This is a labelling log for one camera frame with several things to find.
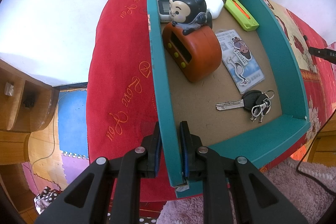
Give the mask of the white earbuds case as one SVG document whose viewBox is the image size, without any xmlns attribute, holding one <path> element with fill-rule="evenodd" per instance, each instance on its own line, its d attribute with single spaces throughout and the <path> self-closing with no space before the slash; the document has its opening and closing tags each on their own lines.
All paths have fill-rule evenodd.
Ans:
<svg viewBox="0 0 336 224">
<path fill-rule="evenodd" d="M 207 5 L 207 10 L 211 13 L 213 19 L 217 19 L 221 14 L 224 7 L 223 0 L 205 0 Z"/>
</svg>

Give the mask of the teal cardboard tray box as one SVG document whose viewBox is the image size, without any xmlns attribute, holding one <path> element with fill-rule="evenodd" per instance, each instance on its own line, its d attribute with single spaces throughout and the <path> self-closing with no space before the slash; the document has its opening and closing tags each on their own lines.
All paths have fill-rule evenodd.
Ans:
<svg viewBox="0 0 336 224">
<path fill-rule="evenodd" d="M 244 31 L 227 11 L 221 12 L 213 29 L 235 30 L 240 35 L 264 73 L 256 89 L 275 92 L 271 110 L 261 122 L 251 121 L 243 109 L 216 109 L 217 103 L 241 96 L 224 65 L 201 81 L 187 80 L 163 46 L 157 0 L 147 0 L 155 99 L 173 198 L 202 192 L 201 183 L 183 176 L 178 140 L 181 121 L 187 121 L 190 132 L 220 155 L 231 159 L 243 155 L 258 168 L 291 155 L 310 127 L 301 72 L 282 28 L 263 0 L 240 2 L 259 23 L 258 29 Z"/>
</svg>

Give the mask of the black object on shelf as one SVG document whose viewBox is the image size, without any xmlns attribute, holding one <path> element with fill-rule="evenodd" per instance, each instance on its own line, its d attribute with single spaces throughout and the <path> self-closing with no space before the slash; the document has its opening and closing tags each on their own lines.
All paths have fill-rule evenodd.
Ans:
<svg viewBox="0 0 336 224">
<path fill-rule="evenodd" d="M 24 108 L 28 110 L 32 109 L 34 107 L 35 100 L 36 100 L 36 94 L 34 93 L 28 94 L 25 100 L 23 101 Z"/>
</svg>

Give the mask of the lime green utility knife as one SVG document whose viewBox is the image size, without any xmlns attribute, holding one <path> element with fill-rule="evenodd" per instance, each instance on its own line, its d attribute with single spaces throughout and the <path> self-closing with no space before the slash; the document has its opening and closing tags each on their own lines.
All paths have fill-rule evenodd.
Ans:
<svg viewBox="0 0 336 224">
<path fill-rule="evenodd" d="M 238 0 L 226 0 L 224 7 L 236 19 L 244 31 L 255 31 L 259 24 Z"/>
</svg>

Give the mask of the small ID card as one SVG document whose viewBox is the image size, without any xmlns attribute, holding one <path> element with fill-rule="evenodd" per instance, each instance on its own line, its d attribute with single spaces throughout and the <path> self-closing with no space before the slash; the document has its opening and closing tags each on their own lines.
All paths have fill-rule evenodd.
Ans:
<svg viewBox="0 0 336 224">
<path fill-rule="evenodd" d="M 222 62 L 240 94 L 244 94 L 265 79 L 251 50 L 235 30 L 220 30 L 215 35 L 222 50 Z"/>
</svg>

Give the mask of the polka dot gift bag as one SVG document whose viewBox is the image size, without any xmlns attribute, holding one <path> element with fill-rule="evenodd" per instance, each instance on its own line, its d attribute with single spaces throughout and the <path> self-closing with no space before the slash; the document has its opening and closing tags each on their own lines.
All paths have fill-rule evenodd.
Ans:
<svg viewBox="0 0 336 224">
<path fill-rule="evenodd" d="M 35 209 L 38 214 L 42 214 L 45 209 L 57 199 L 61 190 L 51 189 L 49 186 L 46 186 L 35 198 L 34 204 Z"/>
</svg>

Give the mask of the black car key with ring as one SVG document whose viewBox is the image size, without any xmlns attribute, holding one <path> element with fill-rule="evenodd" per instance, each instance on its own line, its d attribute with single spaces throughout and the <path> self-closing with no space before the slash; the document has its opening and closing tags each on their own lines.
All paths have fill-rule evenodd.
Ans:
<svg viewBox="0 0 336 224">
<path fill-rule="evenodd" d="M 257 118 L 259 123 L 264 120 L 264 117 L 271 110 L 272 99 L 275 92 L 268 90 L 262 92 L 260 90 L 251 90 L 243 94 L 239 100 L 220 102 L 216 104 L 218 111 L 232 110 L 243 108 L 245 111 L 250 112 L 251 121 L 254 122 Z"/>
</svg>

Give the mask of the orange monkey alarm clock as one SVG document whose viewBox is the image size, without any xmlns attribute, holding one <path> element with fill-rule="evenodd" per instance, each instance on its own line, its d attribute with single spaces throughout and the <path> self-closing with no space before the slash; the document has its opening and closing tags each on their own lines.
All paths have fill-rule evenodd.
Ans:
<svg viewBox="0 0 336 224">
<path fill-rule="evenodd" d="M 169 0 L 169 16 L 163 45 L 186 78 L 195 83 L 217 70 L 222 50 L 206 0 Z"/>
</svg>

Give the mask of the small clear bag on shelf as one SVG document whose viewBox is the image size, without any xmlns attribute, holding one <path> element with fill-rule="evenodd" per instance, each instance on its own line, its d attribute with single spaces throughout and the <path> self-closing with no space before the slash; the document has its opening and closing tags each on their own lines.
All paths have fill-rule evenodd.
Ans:
<svg viewBox="0 0 336 224">
<path fill-rule="evenodd" d="M 13 96 L 14 95 L 14 85 L 6 82 L 4 93 L 6 96 L 10 96 L 10 97 Z"/>
</svg>

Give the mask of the blue foam floor mat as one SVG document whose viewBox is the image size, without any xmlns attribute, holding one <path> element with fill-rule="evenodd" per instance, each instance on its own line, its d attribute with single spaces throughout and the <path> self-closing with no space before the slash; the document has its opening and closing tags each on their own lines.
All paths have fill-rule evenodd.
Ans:
<svg viewBox="0 0 336 224">
<path fill-rule="evenodd" d="M 77 157 L 88 157 L 87 91 L 61 92 L 58 104 L 58 136 L 60 150 Z"/>
</svg>

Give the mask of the wooden bedside shelf unit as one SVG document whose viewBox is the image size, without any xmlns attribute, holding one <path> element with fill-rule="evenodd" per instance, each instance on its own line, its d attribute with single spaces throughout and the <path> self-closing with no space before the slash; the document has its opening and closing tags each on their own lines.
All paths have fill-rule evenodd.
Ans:
<svg viewBox="0 0 336 224">
<path fill-rule="evenodd" d="M 14 85 L 14 95 L 6 96 L 5 83 Z M 28 94 L 36 94 L 34 107 L 25 109 Z M 32 132 L 45 129 L 54 117 L 59 89 L 45 84 L 1 61 L 1 165 L 29 161 L 28 144 Z"/>
</svg>

